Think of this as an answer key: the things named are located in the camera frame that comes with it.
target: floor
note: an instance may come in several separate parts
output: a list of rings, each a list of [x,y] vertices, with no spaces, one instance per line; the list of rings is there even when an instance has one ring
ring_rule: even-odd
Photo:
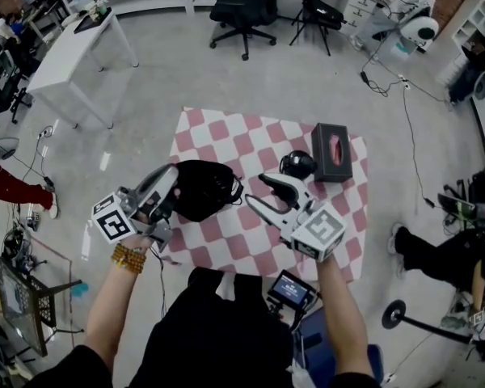
[[[427,334],[408,325],[393,331],[383,329],[385,307],[402,298],[409,314],[438,324],[453,295],[449,285],[419,272],[410,272],[400,280],[395,261],[386,253],[386,240],[395,221],[402,221],[431,243],[445,239],[441,211],[430,209],[420,197],[401,87],[393,86],[387,98],[367,88],[359,77],[366,56],[355,52],[338,33],[329,37],[331,57],[311,32],[289,47],[295,30],[284,20],[268,27],[278,38],[276,46],[258,37],[250,40],[249,61],[240,57],[242,39],[225,40],[215,50],[209,48],[209,39],[221,29],[206,13],[189,18],[182,11],[151,11],[123,16],[120,23],[139,56],[140,67],[129,67],[122,47],[107,30],[95,48],[107,70],[97,73],[83,62],[76,72],[77,81],[107,112],[105,118],[114,120],[113,130],[87,117],[82,106],[63,91],[54,91],[53,101],[80,119],[78,130],[56,120],[41,103],[35,103],[26,115],[22,111],[23,121],[16,127],[7,123],[9,116],[0,115],[0,134],[19,135],[16,156],[27,165],[32,161],[37,134],[46,125],[55,127],[52,137],[41,140],[40,152],[45,154],[44,172],[59,193],[61,216],[52,221],[44,214],[39,230],[32,235],[34,254],[49,261],[36,275],[55,285],[67,281],[71,269],[71,276],[87,285],[74,293],[72,314],[68,293],[58,296],[59,325],[70,327],[72,318],[74,328],[86,326],[87,312],[109,266],[112,249],[91,224],[91,206],[120,185],[136,185],[166,161],[183,107],[343,124],[350,133],[365,138],[369,151],[365,262],[362,277],[350,288],[365,317],[370,342],[382,348],[385,371],[394,372]],[[424,56],[417,54],[408,63],[388,65],[435,96],[444,96],[443,88],[425,71]],[[395,80],[379,65],[367,65],[366,71],[383,87]],[[468,104],[449,111],[414,88],[406,92],[406,98],[424,194],[435,199],[444,183],[454,185],[456,179],[483,168],[479,132]],[[3,166],[19,178],[26,171],[13,159]],[[39,158],[34,169],[40,171]],[[39,183],[40,178],[31,172],[27,181]],[[10,219],[7,206],[0,202],[0,248],[11,227]],[[165,266],[167,305],[184,288],[190,271],[190,266]],[[115,386],[129,384],[151,327],[160,318],[158,261],[149,259],[144,273],[129,308]],[[20,340],[16,342],[18,348],[23,347]],[[82,335],[74,337],[74,343],[79,342]],[[54,365],[71,348],[69,335],[55,335],[48,345],[49,356],[32,365],[35,369]],[[432,336],[402,364],[390,386],[430,386],[445,371],[455,348],[453,343]]]

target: beaded bracelet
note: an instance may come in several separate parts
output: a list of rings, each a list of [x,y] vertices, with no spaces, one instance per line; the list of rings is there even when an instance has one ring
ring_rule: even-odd
[[[128,249],[127,247],[117,244],[113,251],[112,261],[120,268],[140,274],[144,268],[146,256],[139,252],[140,249]]]

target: black bag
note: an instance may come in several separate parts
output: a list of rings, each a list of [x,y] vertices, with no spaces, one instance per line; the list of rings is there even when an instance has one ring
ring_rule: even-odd
[[[190,221],[203,221],[241,199],[243,186],[232,169],[218,162],[178,162],[179,197],[174,211]]]

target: black tissue box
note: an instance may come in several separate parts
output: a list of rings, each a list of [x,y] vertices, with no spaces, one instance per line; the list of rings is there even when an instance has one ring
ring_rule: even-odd
[[[350,141],[346,126],[317,124],[311,133],[313,141],[313,158],[317,163],[314,181],[343,183],[352,178],[352,159]],[[331,143],[335,145],[338,156],[332,159]]]

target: pink checkered mat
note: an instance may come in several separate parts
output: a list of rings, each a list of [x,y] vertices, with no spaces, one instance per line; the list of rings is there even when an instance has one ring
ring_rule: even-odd
[[[314,126],[256,115],[185,108],[171,147],[172,162],[204,159],[222,162],[242,177],[244,194],[284,207],[257,176],[278,172],[280,159],[292,150],[311,151]],[[331,203],[348,228],[335,256],[347,281],[361,276],[365,249],[367,153],[362,137],[350,136],[353,178],[344,183],[306,180],[310,192]],[[317,280],[312,259],[279,242],[280,233],[268,226],[243,200],[226,206],[201,223],[173,214],[173,237],[162,258],[205,268],[250,275],[277,276],[287,269],[303,280]]]

